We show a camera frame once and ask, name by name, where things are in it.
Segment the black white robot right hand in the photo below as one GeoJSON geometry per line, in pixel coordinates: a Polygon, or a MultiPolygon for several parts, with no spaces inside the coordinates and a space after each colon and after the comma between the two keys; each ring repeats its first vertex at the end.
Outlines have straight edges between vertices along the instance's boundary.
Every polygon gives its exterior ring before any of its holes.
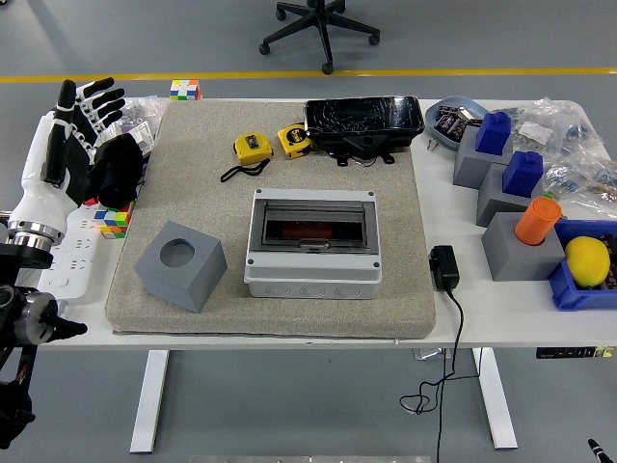
{"type": "Polygon", "coordinates": [[[604,449],[594,439],[588,439],[587,444],[599,463],[614,463],[614,460],[607,455],[604,449]]]}

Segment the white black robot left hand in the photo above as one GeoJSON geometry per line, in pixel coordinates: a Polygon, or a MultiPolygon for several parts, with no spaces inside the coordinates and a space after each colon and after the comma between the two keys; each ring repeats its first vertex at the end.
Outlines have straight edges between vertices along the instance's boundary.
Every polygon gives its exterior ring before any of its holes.
{"type": "Polygon", "coordinates": [[[11,240],[34,235],[60,243],[69,214],[85,200],[100,135],[121,118],[123,96],[124,89],[117,88],[112,77],[80,87],[64,81],[29,148],[21,177],[23,196],[8,220],[11,240]]]}

